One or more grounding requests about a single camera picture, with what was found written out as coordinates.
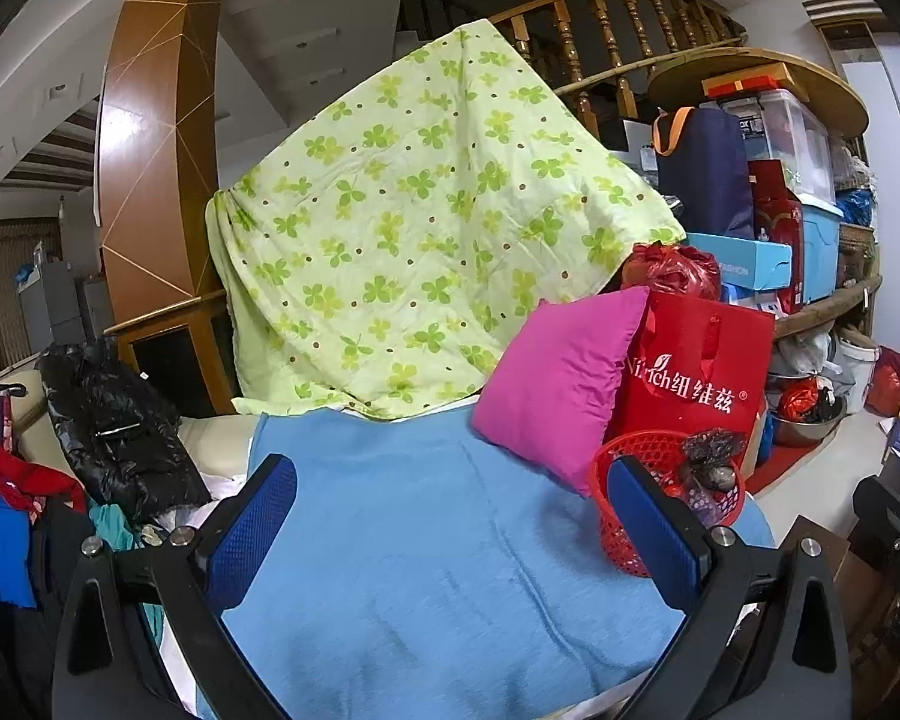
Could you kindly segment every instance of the black leather jacket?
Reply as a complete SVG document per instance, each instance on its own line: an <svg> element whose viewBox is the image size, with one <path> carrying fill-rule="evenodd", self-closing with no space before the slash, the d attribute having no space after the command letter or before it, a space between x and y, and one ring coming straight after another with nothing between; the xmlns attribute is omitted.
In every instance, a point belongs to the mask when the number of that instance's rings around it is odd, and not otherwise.
<svg viewBox="0 0 900 720"><path fill-rule="evenodd" d="M117 357L116 343L51 346L36 368L70 468L98 504L137 527L167 509L210 501L176 435L180 414Z"/></svg>

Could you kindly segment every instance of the beige sofa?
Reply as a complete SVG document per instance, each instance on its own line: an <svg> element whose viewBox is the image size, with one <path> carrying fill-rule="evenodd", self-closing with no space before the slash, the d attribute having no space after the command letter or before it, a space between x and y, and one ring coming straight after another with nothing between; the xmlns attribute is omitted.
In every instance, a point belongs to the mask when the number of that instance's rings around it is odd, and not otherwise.
<svg viewBox="0 0 900 720"><path fill-rule="evenodd" d="M16 370L0 378L0 383L8 382L26 387L26 397L10 400L13 429L24 460L73 476L50 423L40 374L35 370ZM233 477L247 473L250 442L258 420L259 416L253 415L183 418L178 435L200 471Z"/></svg>

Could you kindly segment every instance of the green clover blanket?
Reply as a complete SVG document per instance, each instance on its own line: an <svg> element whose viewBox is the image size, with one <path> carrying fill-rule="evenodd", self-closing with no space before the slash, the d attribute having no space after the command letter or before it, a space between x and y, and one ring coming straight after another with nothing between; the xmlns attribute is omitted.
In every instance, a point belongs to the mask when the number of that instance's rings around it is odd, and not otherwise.
<svg viewBox="0 0 900 720"><path fill-rule="evenodd" d="M479 389L541 298L683 237L485 20L367 79L206 211L245 413L416 415Z"/></svg>

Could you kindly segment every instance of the navy blue bag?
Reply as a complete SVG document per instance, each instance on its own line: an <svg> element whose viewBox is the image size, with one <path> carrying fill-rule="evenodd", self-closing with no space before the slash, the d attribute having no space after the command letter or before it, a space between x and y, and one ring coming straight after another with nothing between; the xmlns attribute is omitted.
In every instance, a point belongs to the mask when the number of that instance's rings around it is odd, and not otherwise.
<svg viewBox="0 0 900 720"><path fill-rule="evenodd" d="M738 117L718 108L660 114L653 149L660 194L682 201L683 229L754 240L754 195Z"/></svg>

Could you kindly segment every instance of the red plastic basket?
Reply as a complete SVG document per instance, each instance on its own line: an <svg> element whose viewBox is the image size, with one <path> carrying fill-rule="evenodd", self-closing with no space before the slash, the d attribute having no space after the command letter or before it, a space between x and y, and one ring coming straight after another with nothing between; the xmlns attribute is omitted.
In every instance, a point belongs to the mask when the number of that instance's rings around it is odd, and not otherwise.
<svg viewBox="0 0 900 720"><path fill-rule="evenodd" d="M648 577L643 560L636 554L623 525L607 499L607 469L618 457L632 455L653 474L662 487L673 478L683 462L683 441L687 434L675 430L638 430L626 433L600 447L590 466L589 483L593 500L600 509L600 545L607 557L622 571L636 577ZM744 508L744 480L734 466L737 485L729 493L713 493L724 518L722 525L732 525Z"/></svg>

